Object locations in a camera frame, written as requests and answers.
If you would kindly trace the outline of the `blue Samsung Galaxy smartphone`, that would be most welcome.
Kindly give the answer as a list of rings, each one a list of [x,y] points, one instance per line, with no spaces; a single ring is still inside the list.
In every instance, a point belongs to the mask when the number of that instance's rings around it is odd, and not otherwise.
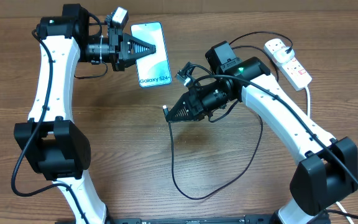
[[[152,44],[156,48],[156,53],[136,60],[139,86],[148,88],[170,84],[172,75],[161,23],[134,24],[131,25],[131,32],[134,37]]]

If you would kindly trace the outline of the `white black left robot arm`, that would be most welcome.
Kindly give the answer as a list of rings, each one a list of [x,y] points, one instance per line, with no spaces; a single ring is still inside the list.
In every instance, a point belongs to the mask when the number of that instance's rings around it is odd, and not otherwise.
[[[80,4],[65,4],[61,16],[43,17],[32,31],[39,42],[41,63],[34,104],[27,121],[17,123],[14,138],[20,161],[58,188],[75,216],[75,223],[112,223],[90,177],[91,147],[75,125],[72,112],[76,66],[103,64],[120,72],[137,59],[154,54],[153,44],[124,32],[128,12],[122,7],[99,26],[107,36],[90,34],[94,15]]]

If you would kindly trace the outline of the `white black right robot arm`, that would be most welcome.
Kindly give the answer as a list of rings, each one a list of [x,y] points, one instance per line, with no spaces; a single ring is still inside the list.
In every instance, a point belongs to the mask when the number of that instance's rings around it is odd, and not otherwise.
[[[166,121],[200,121],[217,109],[230,111],[237,103],[245,104],[270,126],[296,164],[292,198],[270,216],[270,222],[328,222],[332,205],[358,190],[356,144],[350,138],[335,138],[312,121],[259,58],[240,59],[229,42],[213,46],[205,57],[209,84],[202,85],[193,76],[195,64],[187,63],[177,78],[188,90],[173,108],[164,109]]]

